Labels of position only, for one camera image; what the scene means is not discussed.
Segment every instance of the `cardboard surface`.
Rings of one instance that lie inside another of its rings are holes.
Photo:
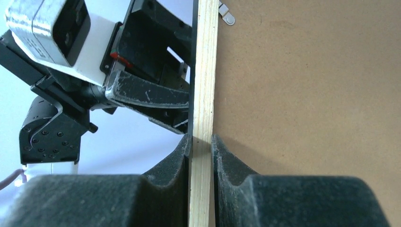
[[[224,0],[214,133],[266,175],[351,175],[401,226],[401,1]]]

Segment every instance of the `wooden stick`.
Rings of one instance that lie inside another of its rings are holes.
[[[218,33],[218,0],[198,0],[196,64],[193,91],[192,164],[189,226],[209,225],[211,182],[210,143]]]

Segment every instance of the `cable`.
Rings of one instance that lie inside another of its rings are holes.
[[[19,175],[22,177],[22,183],[26,183],[26,175],[23,169],[17,169],[10,176],[0,182],[0,191],[9,186]]]

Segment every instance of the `white background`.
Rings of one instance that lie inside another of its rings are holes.
[[[192,0],[158,0],[192,25]],[[123,21],[130,0],[86,0],[88,10],[112,21]],[[0,0],[0,12],[9,0]],[[0,19],[0,33],[7,30]],[[27,111],[36,97],[29,86],[0,66],[0,181],[21,167],[18,135]],[[91,112],[95,134],[82,137],[79,174],[141,174],[173,151],[182,135],[176,135],[124,108],[114,115]],[[18,192],[11,184],[0,191],[0,220]]]

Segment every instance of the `metal bracket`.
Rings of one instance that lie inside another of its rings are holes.
[[[221,15],[226,24],[230,26],[235,24],[234,16],[228,11],[228,7],[221,3],[221,1],[218,1],[218,13]]]

